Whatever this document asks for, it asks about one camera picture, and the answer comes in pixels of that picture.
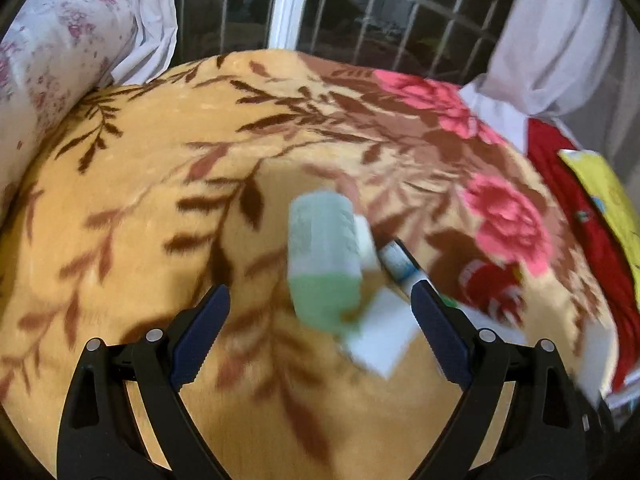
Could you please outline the right white pink curtain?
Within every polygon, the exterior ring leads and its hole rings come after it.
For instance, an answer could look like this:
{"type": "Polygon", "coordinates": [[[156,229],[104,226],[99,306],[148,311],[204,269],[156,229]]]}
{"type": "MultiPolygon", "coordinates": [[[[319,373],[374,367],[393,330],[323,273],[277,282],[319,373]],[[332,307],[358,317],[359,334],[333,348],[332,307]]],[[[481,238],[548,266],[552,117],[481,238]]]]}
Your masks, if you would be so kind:
{"type": "Polygon", "coordinates": [[[639,154],[639,32],[618,0],[514,0],[486,73],[460,92],[518,150],[559,119],[613,164],[639,154]]]}

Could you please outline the floral pink pillow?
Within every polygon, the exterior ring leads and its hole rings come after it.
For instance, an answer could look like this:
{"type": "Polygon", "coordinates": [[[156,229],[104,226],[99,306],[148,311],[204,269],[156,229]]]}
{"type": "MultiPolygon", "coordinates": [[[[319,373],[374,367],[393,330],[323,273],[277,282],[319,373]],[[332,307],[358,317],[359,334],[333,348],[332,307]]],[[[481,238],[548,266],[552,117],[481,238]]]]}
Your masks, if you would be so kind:
{"type": "Polygon", "coordinates": [[[1,41],[1,201],[35,152],[124,50],[121,13],[100,0],[27,0],[1,41]]]}

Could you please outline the white box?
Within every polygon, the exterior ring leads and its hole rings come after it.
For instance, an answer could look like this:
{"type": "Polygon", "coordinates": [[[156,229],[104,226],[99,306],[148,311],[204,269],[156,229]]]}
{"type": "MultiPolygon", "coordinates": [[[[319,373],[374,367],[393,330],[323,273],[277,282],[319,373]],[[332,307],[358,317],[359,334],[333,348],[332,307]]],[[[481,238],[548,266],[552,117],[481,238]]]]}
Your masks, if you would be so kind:
{"type": "Polygon", "coordinates": [[[342,340],[341,350],[368,372],[388,379],[418,333],[420,326],[408,301],[382,287],[368,303],[357,329],[342,340]]]}

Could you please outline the window with metal bars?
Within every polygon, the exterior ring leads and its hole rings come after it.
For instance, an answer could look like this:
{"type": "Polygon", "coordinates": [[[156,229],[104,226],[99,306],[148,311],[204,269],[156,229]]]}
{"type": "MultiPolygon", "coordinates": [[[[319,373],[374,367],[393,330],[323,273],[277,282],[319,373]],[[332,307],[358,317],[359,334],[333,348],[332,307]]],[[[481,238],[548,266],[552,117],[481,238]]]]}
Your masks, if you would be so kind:
{"type": "Polygon", "coordinates": [[[513,0],[175,0],[177,64],[288,49],[465,84],[486,70],[513,0]]]}

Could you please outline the floral plush bed blanket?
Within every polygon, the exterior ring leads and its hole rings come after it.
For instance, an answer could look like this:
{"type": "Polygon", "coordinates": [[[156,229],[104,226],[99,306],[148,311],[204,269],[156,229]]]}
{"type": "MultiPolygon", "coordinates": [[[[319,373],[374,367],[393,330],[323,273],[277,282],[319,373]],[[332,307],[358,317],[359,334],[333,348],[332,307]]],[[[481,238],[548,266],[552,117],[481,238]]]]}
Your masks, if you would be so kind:
{"type": "Polygon", "coordinates": [[[288,51],[216,56],[83,99],[1,237],[1,402],[55,466],[82,345],[139,339],[213,284],[231,312],[184,404],[237,479],[405,479],[459,397],[416,338],[391,378],[303,326],[286,284],[290,201],[337,188],[457,296],[472,260],[516,264],[527,341],[617,361],[600,286],[541,176],[452,84],[288,51]]]}

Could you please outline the small white dropper bottle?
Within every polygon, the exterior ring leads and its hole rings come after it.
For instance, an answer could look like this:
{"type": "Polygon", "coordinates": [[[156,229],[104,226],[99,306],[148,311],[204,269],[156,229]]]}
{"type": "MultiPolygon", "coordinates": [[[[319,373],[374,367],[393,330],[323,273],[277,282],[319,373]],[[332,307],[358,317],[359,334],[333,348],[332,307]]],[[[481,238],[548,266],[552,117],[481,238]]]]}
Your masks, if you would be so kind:
{"type": "Polygon", "coordinates": [[[407,297],[411,296],[416,283],[426,280],[425,272],[401,240],[387,243],[378,251],[378,258],[390,279],[407,297]]]}

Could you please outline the yellow cartoon pillow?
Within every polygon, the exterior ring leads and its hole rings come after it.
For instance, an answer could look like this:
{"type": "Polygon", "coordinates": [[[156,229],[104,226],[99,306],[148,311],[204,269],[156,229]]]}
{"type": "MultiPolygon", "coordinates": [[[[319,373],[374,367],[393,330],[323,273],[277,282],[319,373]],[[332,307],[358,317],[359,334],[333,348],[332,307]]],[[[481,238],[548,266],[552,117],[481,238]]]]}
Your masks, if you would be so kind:
{"type": "Polygon", "coordinates": [[[559,158],[578,179],[606,225],[620,243],[634,279],[639,301],[639,214],[612,167],[590,150],[558,151],[559,158]]]}

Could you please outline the red white yarn ornament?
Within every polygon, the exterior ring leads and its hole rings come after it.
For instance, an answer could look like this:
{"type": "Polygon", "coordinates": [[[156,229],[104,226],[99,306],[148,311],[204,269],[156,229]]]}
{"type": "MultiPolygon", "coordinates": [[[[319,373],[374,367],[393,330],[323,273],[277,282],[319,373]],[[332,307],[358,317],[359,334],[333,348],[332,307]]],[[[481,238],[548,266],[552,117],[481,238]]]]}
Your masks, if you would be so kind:
{"type": "Polygon", "coordinates": [[[498,323],[520,327],[524,299],[520,269],[516,264],[499,266],[482,259],[470,261],[458,278],[465,303],[498,323]]]}

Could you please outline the green white lotion bottle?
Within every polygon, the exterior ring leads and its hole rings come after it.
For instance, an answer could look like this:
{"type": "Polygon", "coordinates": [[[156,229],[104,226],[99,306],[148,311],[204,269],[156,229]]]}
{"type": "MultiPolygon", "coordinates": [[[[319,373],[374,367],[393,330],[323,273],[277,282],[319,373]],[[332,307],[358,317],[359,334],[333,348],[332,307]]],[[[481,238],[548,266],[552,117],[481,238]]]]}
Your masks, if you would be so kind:
{"type": "Polygon", "coordinates": [[[288,210],[288,289],[300,322],[333,335],[360,305],[362,272],[352,202],[333,191],[296,197],[288,210]]]}

